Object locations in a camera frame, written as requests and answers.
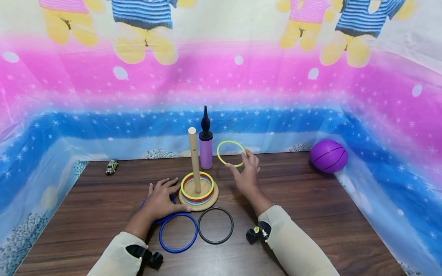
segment black buckle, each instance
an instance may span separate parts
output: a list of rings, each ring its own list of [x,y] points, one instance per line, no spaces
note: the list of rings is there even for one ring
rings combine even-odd
[[[250,244],[254,244],[259,238],[267,242],[271,231],[272,227],[268,223],[260,221],[258,226],[247,231],[246,239]]]
[[[152,253],[146,248],[136,244],[127,246],[126,251],[135,258],[142,258],[146,260],[147,265],[153,269],[159,269],[163,263],[163,255],[161,255],[161,253]]]

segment toy car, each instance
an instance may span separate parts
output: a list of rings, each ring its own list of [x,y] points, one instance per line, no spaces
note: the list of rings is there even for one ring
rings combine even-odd
[[[106,174],[111,175],[117,170],[118,160],[112,159],[106,167]]]

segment striped shirt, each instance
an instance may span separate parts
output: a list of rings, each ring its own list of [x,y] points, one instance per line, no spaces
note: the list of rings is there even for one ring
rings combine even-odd
[[[178,0],[112,0],[115,22],[123,22],[143,29],[158,26],[172,28],[171,7]]]
[[[38,0],[42,8],[52,11],[89,13],[83,0]]]
[[[325,10],[330,7],[328,0],[304,0],[301,9],[298,10],[300,0],[291,0],[290,19],[295,21],[322,24]]]
[[[344,0],[336,30],[351,36],[369,34],[377,38],[387,21],[400,10],[405,0],[382,0],[378,10],[368,12],[370,0]]]

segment pink cylinder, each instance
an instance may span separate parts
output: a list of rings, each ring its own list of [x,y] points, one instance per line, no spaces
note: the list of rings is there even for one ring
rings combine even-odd
[[[212,167],[212,157],[213,157],[213,139],[209,141],[199,141],[199,156],[201,168],[208,170]]]

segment blue striped shirt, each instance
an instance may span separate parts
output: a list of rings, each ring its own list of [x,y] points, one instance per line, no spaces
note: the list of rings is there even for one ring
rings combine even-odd
[[[387,16],[392,19],[405,0],[381,0],[381,5],[373,14],[368,12],[370,0],[343,0],[342,15],[336,30],[351,36],[369,34],[377,38]]]
[[[143,29],[172,28],[171,7],[178,0],[111,0],[115,22]]]

